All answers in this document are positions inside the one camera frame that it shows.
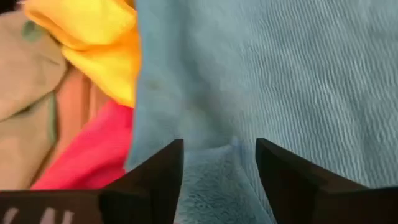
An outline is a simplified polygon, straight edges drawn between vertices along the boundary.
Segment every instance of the black plastic piece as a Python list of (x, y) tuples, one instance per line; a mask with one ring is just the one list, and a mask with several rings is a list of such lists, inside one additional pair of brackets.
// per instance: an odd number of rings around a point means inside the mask
[(101, 190), (1, 192), (0, 223), (172, 224), (182, 171), (183, 141), (175, 140)]
[(265, 139), (256, 162), (278, 224), (398, 223), (398, 187), (368, 189)]
[(17, 0), (0, 0), (0, 14), (14, 11), (17, 7)]

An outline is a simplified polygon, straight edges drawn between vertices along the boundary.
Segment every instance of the red fabric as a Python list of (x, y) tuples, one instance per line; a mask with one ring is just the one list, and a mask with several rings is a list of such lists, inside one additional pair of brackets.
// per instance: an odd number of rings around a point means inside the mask
[(100, 189), (123, 176), (132, 138), (132, 113), (132, 108), (107, 103), (32, 190)]

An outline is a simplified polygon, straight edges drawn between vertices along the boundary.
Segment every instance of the green fabric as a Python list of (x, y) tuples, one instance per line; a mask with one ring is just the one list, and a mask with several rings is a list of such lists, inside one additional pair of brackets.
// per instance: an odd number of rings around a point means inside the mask
[(33, 21), (27, 21), (22, 28), (22, 36), (25, 40), (35, 42), (45, 34), (44, 29), (34, 23)]
[(58, 132), (57, 132), (57, 98), (55, 97), (54, 93), (49, 94), (49, 103), (48, 103), (48, 134), (49, 134), (49, 141), (51, 144), (55, 144), (58, 139)]

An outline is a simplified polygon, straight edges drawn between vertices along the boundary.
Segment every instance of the yellow fabric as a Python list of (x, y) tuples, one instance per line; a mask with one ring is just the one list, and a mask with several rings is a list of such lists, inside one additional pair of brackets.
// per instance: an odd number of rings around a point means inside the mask
[(136, 11), (123, 0), (25, 0), (24, 11), (62, 54), (118, 103), (134, 107), (141, 50)]

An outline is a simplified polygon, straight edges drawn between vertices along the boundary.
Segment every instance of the ribbed fabric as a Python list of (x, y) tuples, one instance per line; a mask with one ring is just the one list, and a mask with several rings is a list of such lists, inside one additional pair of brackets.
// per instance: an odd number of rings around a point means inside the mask
[(369, 187), (398, 184), (396, 1), (136, 7), (144, 58), (127, 168), (184, 138), (179, 223), (271, 222), (257, 137)]

